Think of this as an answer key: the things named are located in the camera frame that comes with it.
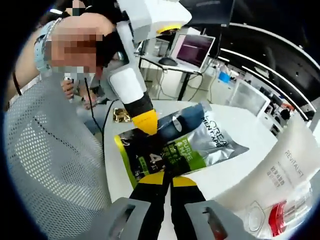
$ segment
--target foil pouch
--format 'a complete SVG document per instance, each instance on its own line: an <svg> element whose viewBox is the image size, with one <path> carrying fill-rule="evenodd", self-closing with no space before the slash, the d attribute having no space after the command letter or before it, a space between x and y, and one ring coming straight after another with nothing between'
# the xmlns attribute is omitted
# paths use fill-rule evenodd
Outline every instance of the foil pouch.
<svg viewBox="0 0 320 240"><path fill-rule="evenodd" d="M132 122L127 110L124 108L113 109L113 122L114 123L130 123Z"/></svg>
<svg viewBox="0 0 320 240"><path fill-rule="evenodd" d="M133 187L149 174L165 170L172 177L180 176L249 150L221 128L207 102L159 119L155 135L135 128L116 135L114 140Z"/></svg>

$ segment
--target hand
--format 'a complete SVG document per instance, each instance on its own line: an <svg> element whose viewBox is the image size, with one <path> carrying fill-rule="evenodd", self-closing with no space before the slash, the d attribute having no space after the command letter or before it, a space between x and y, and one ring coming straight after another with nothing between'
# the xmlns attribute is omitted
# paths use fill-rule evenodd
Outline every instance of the hand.
<svg viewBox="0 0 320 240"><path fill-rule="evenodd" d="M89 92L90 92L92 108L94 108L97 105L97 96L91 90ZM90 110L91 109L91 105L90 105L90 100L89 100L88 94L84 95L83 98L84 98L83 107L86 110Z"/></svg>
<svg viewBox="0 0 320 240"><path fill-rule="evenodd" d="M53 67L84 67L96 73L96 41L113 32L115 26L103 15L83 13L63 19L51 35L50 64Z"/></svg>
<svg viewBox="0 0 320 240"><path fill-rule="evenodd" d="M71 80L62 81L61 87L67 99L71 99L74 96L74 84Z"/></svg>

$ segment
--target blue container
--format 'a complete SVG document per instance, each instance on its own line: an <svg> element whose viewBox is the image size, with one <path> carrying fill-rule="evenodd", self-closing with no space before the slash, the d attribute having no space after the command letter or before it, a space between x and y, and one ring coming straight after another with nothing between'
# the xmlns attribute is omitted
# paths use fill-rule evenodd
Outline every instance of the blue container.
<svg viewBox="0 0 320 240"><path fill-rule="evenodd" d="M222 71L222 72L220 72L219 79L224 83L229 83L230 76Z"/></svg>

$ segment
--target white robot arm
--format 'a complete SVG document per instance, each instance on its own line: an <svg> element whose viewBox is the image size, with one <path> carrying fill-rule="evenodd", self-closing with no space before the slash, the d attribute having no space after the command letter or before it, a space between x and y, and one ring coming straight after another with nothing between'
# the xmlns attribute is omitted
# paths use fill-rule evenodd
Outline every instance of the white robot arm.
<svg viewBox="0 0 320 240"><path fill-rule="evenodd" d="M104 90L109 99L122 101L136 127L153 135L158 120L135 59L134 43L176 31L192 16L179 0L116 0L114 12L118 16L113 42L121 43L115 52L121 52L124 60L104 71Z"/></svg>

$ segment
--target white table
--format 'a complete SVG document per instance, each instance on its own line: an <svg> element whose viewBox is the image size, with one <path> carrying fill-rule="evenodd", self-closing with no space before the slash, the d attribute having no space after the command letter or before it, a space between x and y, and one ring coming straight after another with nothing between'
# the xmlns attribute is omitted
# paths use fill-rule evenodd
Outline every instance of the white table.
<svg viewBox="0 0 320 240"><path fill-rule="evenodd" d="M284 131L284 128L280 125L279 122L276 121L275 117L271 114L264 112L261 115L260 119L269 130L271 130L273 125L275 125L279 129L280 133Z"/></svg>
<svg viewBox="0 0 320 240"><path fill-rule="evenodd" d="M153 101L159 118L194 104L185 101ZM250 150L233 159L188 175L188 178L197 183L207 200L237 184L248 175L277 142L276 137L248 110L215 104L212 104L211 107L216 113L216 120L233 140L250 148ZM134 125L132 123L113 123L112 112L114 108L123 108L123 105L120 101L112 105L104 129L105 169L112 202L120 197L128 198L133 191L122 157L114 142L114 136L133 129ZM169 193L166 196L164 221L158 239L177 239L171 223Z"/></svg>
<svg viewBox="0 0 320 240"><path fill-rule="evenodd" d="M149 62L151 64L156 65L157 67L159 67L159 68L161 68L163 70L172 70L172 71L185 73L185 77L184 77L184 80L183 80L183 83L182 83L182 87L181 87L181 90L180 90L180 93L179 93L179 96L178 96L178 99L177 99L178 101L181 101L183 96L184 96L184 94L185 94L185 91L186 91L190 76L192 74L201 75L200 69L195 67L195 66L191 67L191 66L187 66L187 65L181 64L179 62L177 62L177 66L163 65L163 64L159 63L159 60L161 58L162 57L152 56L152 55L141 56L140 57L140 61L139 61L139 69L141 68L141 60L145 60L145 61L147 61L147 62Z"/></svg>

